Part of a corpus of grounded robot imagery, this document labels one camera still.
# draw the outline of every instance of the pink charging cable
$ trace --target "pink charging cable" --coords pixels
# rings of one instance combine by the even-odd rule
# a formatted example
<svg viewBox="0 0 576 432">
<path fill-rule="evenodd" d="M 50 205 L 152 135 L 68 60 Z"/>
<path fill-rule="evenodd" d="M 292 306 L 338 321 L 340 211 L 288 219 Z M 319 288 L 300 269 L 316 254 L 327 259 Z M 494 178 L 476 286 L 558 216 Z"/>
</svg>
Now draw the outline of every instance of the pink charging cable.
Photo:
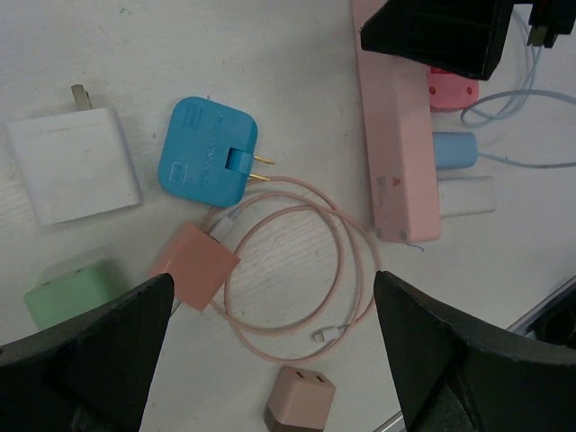
<svg viewBox="0 0 576 432">
<path fill-rule="evenodd" d="M 320 305 L 307 317 L 300 319 L 293 324 L 289 324 L 288 326 L 282 328 L 260 328 L 254 327 L 246 324 L 238 320 L 236 317 L 232 315 L 231 311 L 231 298 L 230 298 L 230 279 L 229 278 L 226 283 L 224 284 L 224 306 L 223 308 L 216 303 L 216 301 L 212 301 L 212 307 L 226 319 L 229 324 L 231 325 L 234 333 L 242 343 L 248 348 L 252 353 L 260 358 L 268 360 L 270 362 L 278 363 L 280 365 L 300 365 L 303 363 L 311 362 L 313 360 L 318 360 L 319 358 L 325 356 L 330 351 L 335 349 L 338 345 L 342 343 L 344 338 L 348 335 L 350 330 L 355 327 L 357 324 L 365 320 L 368 316 L 372 308 L 374 307 L 374 296 L 370 300 L 370 303 L 366 306 L 364 311 L 361 312 L 361 305 L 365 294 L 365 271 L 364 271 L 364 262 L 362 259 L 362 254 L 360 253 L 360 249 L 358 248 L 358 243 L 356 240 L 356 233 L 360 234 L 360 236 L 364 239 L 368 247 L 370 248 L 373 256 L 374 265 L 376 269 L 382 268 L 382 259 L 380 257 L 380 252 L 378 251 L 378 247 L 370 237 L 370 235 L 366 232 L 366 230 L 351 216 L 347 215 L 346 213 L 342 212 L 336 204 L 330 200 L 322 191 L 317 189 L 316 187 L 312 186 L 311 184 L 305 183 L 302 180 L 298 180 L 295 178 L 290 177 L 282 177 L 282 176 L 273 176 L 270 177 L 270 181 L 272 182 L 284 182 L 284 183 L 291 183 L 294 185 L 299 185 L 308 189 L 309 191 L 315 193 L 319 198 L 324 201 L 325 204 L 328 206 L 320 205 L 302 195 L 297 193 L 291 192 L 267 192 L 258 194 L 252 198 L 249 198 L 238 205 L 236 209 L 232 212 L 238 214 L 245 210 L 249 205 L 254 203 L 258 203 L 263 200 L 271 199 L 271 198 L 292 198 L 294 200 L 298 200 L 302 202 L 301 205 L 294 205 L 292 207 L 287 207 L 280 211 L 275 211 L 274 213 L 270 214 L 269 216 L 263 218 L 259 223 L 257 223 L 239 242 L 238 246 L 235 249 L 236 255 L 239 254 L 244 249 L 244 246 L 252 239 L 252 237 L 262 229 L 267 223 L 284 216 L 285 214 L 294 213 L 294 212 L 306 212 L 306 211 L 315 211 L 327 224 L 330 228 L 330 232 L 332 237 L 334 238 L 334 242 L 336 244 L 337 249 L 337 271 L 334 277 L 334 281 L 332 286 L 330 287 L 328 294 L 322 300 Z M 252 180 L 248 183 L 248 186 L 262 183 L 258 180 Z M 212 209 L 206 215 L 202 223 L 202 229 L 208 231 L 208 227 L 212 225 L 212 220 L 217 213 L 221 212 L 220 209 Z M 340 279 L 342 277 L 342 270 L 343 270 L 343 263 L 344 263 L 344 243 L 342 241 L 342 236 L 340 234 L 340 230 L 338 226 L 334 223 L 333 218 L 337 217 L 342 221 L 344 226 L 344 230 L 349 238 L 350 245 L 352 248 L 352 255 L 354 256 L 355 261 L 355 270 L 358 276 L 358 294 L 355 299 L 354 304 L 354 313 L 352 314 L 352 318 L 350 321 L 343 326 L 344 331 L 341 333 L 339 337 L 335 340 L 329 341 L 325 344 L 322 348 L 317 350 L 316 352 L 306 355 L 301 358 L 281 358 L 276 357 L 273 355 L 266 354 L 256 348 L 252 343 L 248 341 L 248 339 L 244 336 L 243 332 L 260 335 L 260 336 L 282 336 L 286 334 L 294 333 L 300 329 L 311 324 L 329 305 L 330 301 L 333 299 L 334 295 L 336 294 L 336 290 L 340 283 Z"/>
</svg>

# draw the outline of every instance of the blue travel adapter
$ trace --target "blue travel adapter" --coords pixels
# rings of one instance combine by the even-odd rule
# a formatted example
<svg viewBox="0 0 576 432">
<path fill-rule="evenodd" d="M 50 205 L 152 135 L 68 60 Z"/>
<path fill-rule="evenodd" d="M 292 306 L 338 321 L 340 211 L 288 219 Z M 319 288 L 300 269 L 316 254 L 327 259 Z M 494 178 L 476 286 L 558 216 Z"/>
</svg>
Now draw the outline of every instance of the blue travel adapter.
<svg viewBox="0 0 576 432">
<path fill-rule="evenodd" d="M 166 192 L 186 200 L 235 205 L 244 196 L 257 135 L 256 122 L 245 112 L 188 97 L 172 112 L 158 181 Z"/>
</svg>

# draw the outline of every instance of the green charger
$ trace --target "green charger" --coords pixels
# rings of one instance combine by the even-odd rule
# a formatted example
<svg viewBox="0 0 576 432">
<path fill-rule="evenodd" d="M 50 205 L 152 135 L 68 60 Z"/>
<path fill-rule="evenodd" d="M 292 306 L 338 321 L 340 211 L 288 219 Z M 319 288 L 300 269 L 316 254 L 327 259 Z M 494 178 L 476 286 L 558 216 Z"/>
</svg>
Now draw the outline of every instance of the green charger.
<svg viewBox="0 0 576 432">
<path fill-rule="evenodd" d="M 24 303 L 39 330 L 91 311 L 125 293 L 126 283 L 108 261 L 82 267 L 36 286 Z"/>
</svg>

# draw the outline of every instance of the pink power strip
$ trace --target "pink power strip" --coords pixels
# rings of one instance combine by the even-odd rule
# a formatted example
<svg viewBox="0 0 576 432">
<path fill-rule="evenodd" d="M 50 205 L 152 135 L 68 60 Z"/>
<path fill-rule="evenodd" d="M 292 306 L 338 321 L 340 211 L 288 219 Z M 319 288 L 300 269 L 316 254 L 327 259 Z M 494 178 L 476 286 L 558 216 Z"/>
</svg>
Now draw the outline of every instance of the pink power strip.
<svg viewBox="0 0 576 432">
<path fill-rule="evenodd" d="M 360 30 L 384 1 L 352 4 L 376 235 L 395 243 L 438 239 L 440 203 L 428 67 L 363 51 Z"/>
</svg>

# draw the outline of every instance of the light blue cable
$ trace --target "light blue cable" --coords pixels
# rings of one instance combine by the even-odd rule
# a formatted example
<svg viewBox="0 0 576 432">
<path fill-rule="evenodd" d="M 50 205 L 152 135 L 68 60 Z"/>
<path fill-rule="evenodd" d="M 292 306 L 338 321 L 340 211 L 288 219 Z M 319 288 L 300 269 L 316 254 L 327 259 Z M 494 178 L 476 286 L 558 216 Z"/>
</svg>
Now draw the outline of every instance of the light blue cable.
<svg viewBox="0 0 576 432">
<path fill-rule="evenodd" d="M 520 14 L 516 11 L 514 11 L 512 13 L 512 16 L 514 17 L 514 19 L 516 20 L 521 32 L 522 32 L 522 37 L 524 39 L 524 43 L 527 45 L 528 44 L 528 35 L 530 33 L 530 29 L 528 28 L 528 25 L 526 24 L 526 22 L 523 20 L 522 16 L 520 16 Z M 532 89 L 533 85 L 534 85 L 534 81 L 536 78 L 536 69 L 538 66 L 538 63 L 540 62 L 540 58 L 542 55 L 542 47 L 536 49 L 534 47 L 531 48 L 526 48 L 526 54 L 529 56 L 529 58 L 531 59 L 531 68 L 524 80 L 524 83 L 522 83 L 522 86 L 520 87 L 521 90 L 530 90 Z M 484 104 L 486 102 L 488 102 L 489 100 L 493 100 L 493 99 L 488 99 L 486 97 L 480 99 L 479 101 L 477 101 L 477 103 L 475 103 L 472 106 L 469 106 L 468 108 L 464 109 L 462 112 L 462 115 L 460 116 L 460 121 L 462 122 L 462 124 L 468 128 L 474 129 L 474 128 L 480 128 L 482 126 L 486 126 L 487 124 L 493 123 L 493 122 L 498 122 L 504 119 L 508 119 L 516 114 L 518 114 L 522 108 L 524 108 L 524 105 L 527 102 L 527 95 L 520 95 L 520 97 L 518 97 L 518 95 L 515 95 L 514 97 L 510 97 L 510 99 L 508 100 L 508 102 L 506 103 L 506 105 L 504 105 L 504 107 L 499 110 L 496 113 L 492 113 L 492 112 L 485 112 L 483 110 L 478 109 L 478 106 L 481 104 Z M 468 114 L 470 111 L 472 111 L 473 113 L 481 116 L 484 118 L 484 120 L 482 121 L 477 121 L 477 122 L 471 122 L 471 121 L 467 121 L 466 120 L 466 114 Z"/>
<path fill-rule="evenodd" d="M 492 155 L 490 153 L 484 153 L 479 151 L 478 156 L 481 158 L 486 158 L 490 160 L 495 160 L 496 162 L 501 162 L 503 164 L 512 165 L 513 167 L 520 168 L 532 168 L 532 169 L 557 169 L 557 168 L 574 168 L 576 167 L 576 162 L 566 162 L 564 164 L 527 164 L 525 162 L 518 162 L 516 160 L 509 159 L 503 156 Z"/>
<path fill-rule="evenodd" d="M 483 102 L 494 101 L 494 100 L 500 99 L 502 97 L 531 96 L 531 95 L 550 97 L 552 99 L 566 102 L 567 104 L 576 105 L 576 97 L 569 96 L 569 95 L 564 94 L 564 93 L 552 92 L 550 90 L 526 89 L 526 90 L 510 90 L 509 92 L 497 93 L 497 94 L 492 94 L 490 96 L 486 96 L 482 100 L 470 105 L 468 107 L 468 110 L 471 110 L 472 108 L 474 108 L 478 104 L 483 104 Z M 462 117 L 464 115 L 465 115 L 465 112 L 462 111 L 460 118 L 462 119 Z M 573 167 L 576 167 L 576 162 L 566 162 L 563 164 L 527 164 L 524 162 L 518 162 L 516 160 L 511 160 L 507 157 L 492 155 L 490 153 L 479 152 L 478 156 L 480 156 L 481 158 L 487 158 L 487 159 L 495 160 L 497 162 L 502 162 L 503 164 L 508 164 L 508 165 L 512 165 L 514 167 L 522 167 L 522 168 L 556 169 L 556 168 L 573 168 Z"/>
</svg>

